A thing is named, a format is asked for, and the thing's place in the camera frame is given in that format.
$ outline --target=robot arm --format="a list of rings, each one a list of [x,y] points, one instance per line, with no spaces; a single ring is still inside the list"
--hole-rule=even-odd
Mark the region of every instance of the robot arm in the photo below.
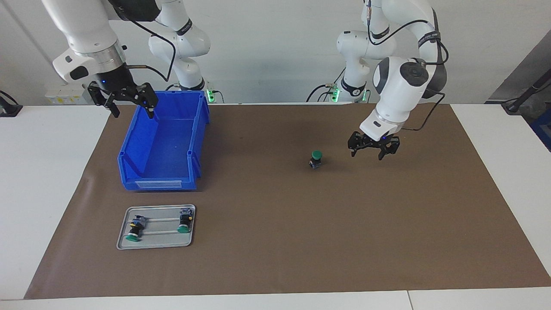
[[[383,44],[389,38],[392,39],[385,38],[388,36],[387,30],[379,34],[371,31],[371,22],[380,19],[379,15],[383,14],[388,20],[402,25],[417,37],[420,54],[420,58],[409,59],[386,57],[377,65],[373,84],[381,95],[381,100],[360,124],[360,129],[365,134],[355,132],[349,140],[352,156],[359,149],[377,147],[381,149],[379,159],[382,159],[384,155],[396,152],[399,139],[393,137],[393,134],[402,128],[421,98],[431,98],[443,89],[446,84],[446,69],[442,60],[436,13],[426,0],[367,1],[364,11],[364,20],[368,27],[368,51],[372,49],[385,52]],[[380,22],[377,23],[380,31],[382,27]],[[349,77],[345,74],[339,86],[346,95],[349,94],[345,87],[347,78]]]
[[[364,2],[361,16],[366,27],[370,18],[371,40],[367,31],[357,30],[345,31],[337,39],[337,50],[346,60],[346,71],[338,82],[339,101],[356,102],[362,98],[369,76],[366,58],[383,60],[396,50],[396,39],[388,37],[390,25],[382,12],[381,0],[374,0],[373,6]]]
[[[174,71],[178,76],[180,88],[206,89],[207,82],[201,75],[199,65],[190,57],[203,56],[209,52],[210,40],[207,34],[193,24],[182,1],[161,0],[161,12],[156,21],[172,30],[162,36],[176,47]],[[150,37],[149,49],[156,57],[167,63],[171,62],[173,50],[160,38]]]
[[[94,76],[95,81],[88,86],[94,103],[110,109],[115,117],[119,110],[114,100],[140,105],[153,118],[158,99],[149,83],[135,84],[129,69],[146,66],[126,65],[123,48],[109,26],[108,12],[113,11],[109,5],[122,20],[156,20],[171,28],[173,31],[165,36],[176,50],[174,69],[182,89],[204,88],[199,67],[189,57],[206,54],[210,41],[204,32],[192,25],[181,1],[109,0],[107,4],[102,0],[42,0],[42,3],[69,43],[69,49],[53,62],[57,73],[67,82]],[[172,46],[157,36],[150,38],[149,46],[153,54],[171,63]]]
[[[121,3],[128,0],[112,3],[115,2],[120,9]],[[95,81],[88,86],[92,100],[110,109],[114,117],[120,113],[114,100],[120,100],[142,106],[152,118],[158,99],[149,83],[135,84],[102,2],[42,0],[42,3],[69,43],[69,49],[53,61],[57,73],[67,82],[94,76]],[[129,10],[127,14],[137,20],[147,20],[160,13],[155,0],[140,3],[140,6],[134,5],[139,9]]]

